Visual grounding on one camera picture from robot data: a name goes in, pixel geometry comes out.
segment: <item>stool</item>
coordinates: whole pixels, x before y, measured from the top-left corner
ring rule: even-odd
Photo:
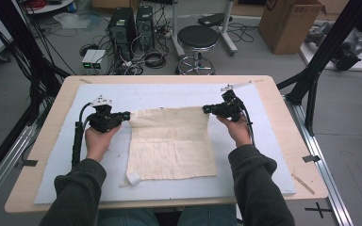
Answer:
[[[178,43],[186,50],[191,50],[193,56],[186,56],[178,62],[175,70],[179,74],[196,72],[197,74],[214,74],[213,64],[202,57],[201,52],[209,51],[216,46],[219,41],[217,32],[213,29],[192,25],[182,28],[177,35]]]

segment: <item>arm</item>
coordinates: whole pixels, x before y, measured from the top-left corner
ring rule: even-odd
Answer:
[[[101,186],[106,179],[105,169],[99,164],[110,140],[120,126],[101,134],[89,128],[85,138],[87,158],[71,172],[55,179],[57,198],[40,225],[94,225]]]
[[[228,155],[234,191],[244,225],[294,225],[284,197],[272,181],[276,162],[252,145],[246,121],[217,117],[225,124],[237,148]]]

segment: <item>hand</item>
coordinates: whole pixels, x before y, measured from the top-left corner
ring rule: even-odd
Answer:
[[[230,121],[221,116],[217,116],[217,119],[227,126],[228,133],[231,138],[235,140],[237,148],[242,145],[252,144],[251,136],[248,132],[248,125],[244,116],[241,115],[237,122]]]
[[[122,126],[119,125],[116,128],[111,129],[105,133],[101,133],[93,129],[88,128],[85,131],[85,141],[87,144],[87,158],[93,159],[97,162],[101,162],[104,158],[105,151],[107,151],[110,145],[111,138],[120,130]]]

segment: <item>gray floor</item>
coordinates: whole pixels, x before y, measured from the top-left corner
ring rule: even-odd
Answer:
[[[198,17],[180,19],[180,27],[197,24]],[[91,43],[95,36],[105,34],[107,26],[107,22],[100,17],[90,15],[90,18],[94,27],[87,30],[62,30],[57,24],[48,25],[52,22],[51,18],[43,20],[45,27],[54,32],[48,35],[48,39],[77,74],[83,74],[79,48]],[[233,23],[236,22],[257,25],[259,20],[235,18]],[[271,54],[257,30],[247,33],[252,35],[254,41],[237,41],[239,51],[234,56],[229,56],[222,41],[213,51],[204,54],[215,65],[216,74],[266,74],[278,83],[305,67],[299,55]],[[170,53],[166,56],[167,65],[159,70],[145,68],[144,74],[174,74],[177,56],[172,42],[169,40],[167,43],[170,47]],[[60,68],[68,70],[57,56],[55,59]],[[29,83],[15,62],[0,63],[0,144],[29,103],[28,87]],[[290,89],[281,92],[286,94]],[[318,88],[314,131],[353,223],[362,225],[362,73],[323,71]],[[11,215],[4,210],[19,172],[19,169],[14,169],[0,188],[0,225],[36,225],[41,219],[41,213]],[[316,202],[322,209],[330,209],[327,200],[288,202],[297,225],[337,225],[330,212],[323,212],[321,217],[318,211],[305,210],[316,208]]]

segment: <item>black stool seat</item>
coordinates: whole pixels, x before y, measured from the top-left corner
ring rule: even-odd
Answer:
[[[178,43],[182,47],[206,49],[214,46],[219,40],[217,32],[202,25],[191,25],[178,32]]]

